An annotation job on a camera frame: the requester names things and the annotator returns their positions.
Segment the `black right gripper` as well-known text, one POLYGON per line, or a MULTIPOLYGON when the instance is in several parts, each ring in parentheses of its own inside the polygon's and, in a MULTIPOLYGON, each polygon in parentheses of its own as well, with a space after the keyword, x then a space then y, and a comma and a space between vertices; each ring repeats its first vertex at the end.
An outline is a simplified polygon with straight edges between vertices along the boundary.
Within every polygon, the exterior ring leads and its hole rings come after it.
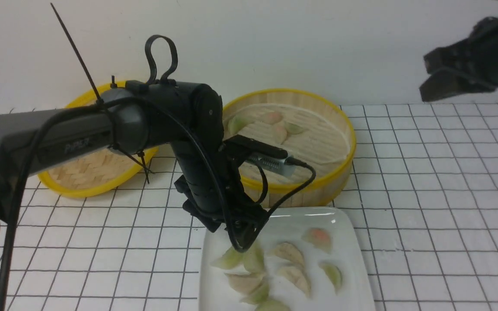
POLYGON ((478 22, 469 36, 424 56, 427 79, 421 100, 435 102, 498 89, 498 17, 478 22))

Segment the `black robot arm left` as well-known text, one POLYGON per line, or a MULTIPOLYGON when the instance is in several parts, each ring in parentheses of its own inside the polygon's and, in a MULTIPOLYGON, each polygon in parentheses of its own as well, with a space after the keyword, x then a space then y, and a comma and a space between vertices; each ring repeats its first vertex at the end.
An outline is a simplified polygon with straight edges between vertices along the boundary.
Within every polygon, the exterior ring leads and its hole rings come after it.
POLYGON ((265 156, 283 160, 285 150, 236 135, 224 140, 223 102, 203 83, 160 79, 127 81, 83 108, 0 114, 0 222, 8 225, 6 251, 26 180, 46 169, 109 148, 131 159, 148 148, 170 144, 182 176, 175 182, 186 196, 182 208, 210 231, 229 229, 237 250, 247 250, 268 215, 241 183, 239 167, 265 156))

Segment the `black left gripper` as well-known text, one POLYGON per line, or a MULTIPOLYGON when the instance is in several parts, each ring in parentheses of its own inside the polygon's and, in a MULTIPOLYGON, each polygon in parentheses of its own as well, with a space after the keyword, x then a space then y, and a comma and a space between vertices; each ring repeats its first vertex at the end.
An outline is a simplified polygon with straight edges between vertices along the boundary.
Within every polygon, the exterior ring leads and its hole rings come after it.
POLYGON ((182 208, 209 232, 225 225, 234 250, 247 252, 269 215, 260 201, 245 193, 239 167, 257 156, 270 157, 271 146, 257 140, 226 140, 198 147, 175 140, 171 147, 182 170, 175 182, 176 190, 186 196, 182 208))

